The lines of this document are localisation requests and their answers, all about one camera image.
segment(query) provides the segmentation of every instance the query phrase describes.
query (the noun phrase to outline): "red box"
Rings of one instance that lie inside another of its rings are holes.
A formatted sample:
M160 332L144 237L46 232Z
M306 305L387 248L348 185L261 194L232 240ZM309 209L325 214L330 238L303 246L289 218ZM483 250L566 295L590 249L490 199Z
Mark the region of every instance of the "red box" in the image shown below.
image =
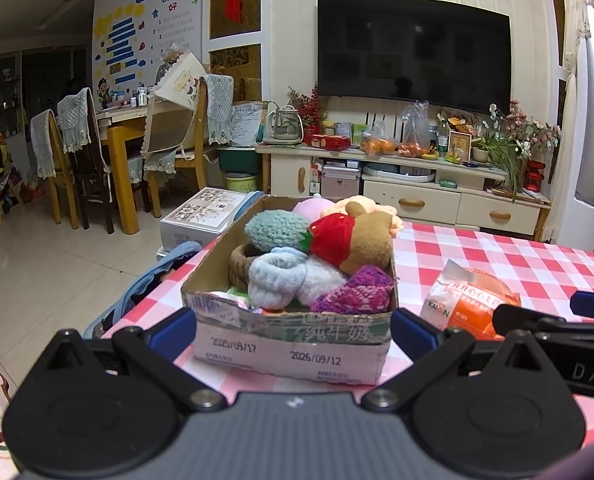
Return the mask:
M303 142L313 148L321 148L331 152L342 152L350 148L350 139L341 136L329 136L320 134L305 134Z

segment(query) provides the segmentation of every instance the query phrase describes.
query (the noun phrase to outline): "flat screen tv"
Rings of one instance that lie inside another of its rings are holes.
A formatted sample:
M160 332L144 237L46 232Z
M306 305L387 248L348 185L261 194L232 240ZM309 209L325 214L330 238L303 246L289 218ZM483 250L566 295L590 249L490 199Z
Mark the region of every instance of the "flat screen tv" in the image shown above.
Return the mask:
M319 94L508 111L510 20L437 0L317 0Z

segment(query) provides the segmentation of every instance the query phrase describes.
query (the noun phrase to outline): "drawer handle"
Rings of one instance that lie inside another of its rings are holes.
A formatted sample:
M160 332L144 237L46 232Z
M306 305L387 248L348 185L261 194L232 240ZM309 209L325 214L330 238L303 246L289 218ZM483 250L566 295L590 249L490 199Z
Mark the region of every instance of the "drawer handle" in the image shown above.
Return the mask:
M426 202L423 200L407 200L406 198L399 199L399 205L402 207L423 207Z
M510 220L510 213L498 213L497 211L491 211L488 215L493 220Z
M303 180L306 177L306 169L305 168L299 168L299 171L297 173L297 189L299 190L300 193L303 193L304 191L306 191L306 187L303 184Z

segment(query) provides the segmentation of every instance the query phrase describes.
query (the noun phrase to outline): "white tv cabinet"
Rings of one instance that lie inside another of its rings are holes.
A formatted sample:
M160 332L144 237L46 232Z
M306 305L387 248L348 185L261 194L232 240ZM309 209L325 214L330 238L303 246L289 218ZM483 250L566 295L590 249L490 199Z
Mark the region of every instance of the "white tv cabinet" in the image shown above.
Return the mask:
M490 228L506 231L509 235L532 235L539 240L550 210L546 204L513 202L482 190L485 179L506 180L506 173L498 168L466 168L443 160L396 155L372 156L354 148L329 152L304 144L295 148L257 146L255 151L263 155L262 189L273 195L308 196L311 159L341 158L430 168L437 172L436 182L441 179L458 183L456 189L451 189L434 182L402 183L392 178L362 175L365 196L377 203L394 206L399 216L412 222L470 230Z

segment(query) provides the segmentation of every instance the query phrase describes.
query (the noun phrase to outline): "gray ribbed surface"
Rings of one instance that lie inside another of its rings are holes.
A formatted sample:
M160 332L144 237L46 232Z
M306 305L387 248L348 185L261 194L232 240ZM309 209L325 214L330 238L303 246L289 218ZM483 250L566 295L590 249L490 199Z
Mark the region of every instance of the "gray ribbed surface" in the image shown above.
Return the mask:
M150 463L112 480L465 480L432 462L394 415L350 394L241 394L195 415ZM18 480L38 480L31 473Z

